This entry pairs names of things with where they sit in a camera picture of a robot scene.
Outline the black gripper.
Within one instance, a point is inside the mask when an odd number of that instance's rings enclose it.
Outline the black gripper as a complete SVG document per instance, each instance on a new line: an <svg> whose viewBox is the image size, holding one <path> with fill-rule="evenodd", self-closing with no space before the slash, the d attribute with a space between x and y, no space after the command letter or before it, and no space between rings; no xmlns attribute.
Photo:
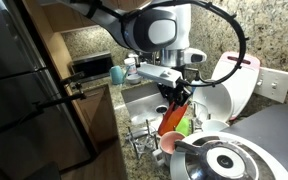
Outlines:
<svg viewBox="0 0 288 180"><path fill-rule="evenodd" d="M169 103L175 103L178 106L183 106L191 95L191 92L182 85L172 88L158 83L157 87L163 98L166 98Z"/></svg>

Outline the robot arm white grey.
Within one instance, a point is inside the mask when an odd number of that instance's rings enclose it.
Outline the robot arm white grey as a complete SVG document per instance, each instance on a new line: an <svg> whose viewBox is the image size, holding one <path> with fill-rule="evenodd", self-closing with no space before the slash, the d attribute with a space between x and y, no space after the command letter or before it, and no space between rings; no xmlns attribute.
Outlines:
<svg viewBox="0 0 288 180"><path fill-rule="evenodd" d="M142 64L137 73L158 83L164 98L182 106L190 92L180 83L181 69L204 62L207 55L190 46L191 4L151 0L132 11L115 8L106 0L58 0L107 30L122 47L161 54L158 65Z"/></svg>

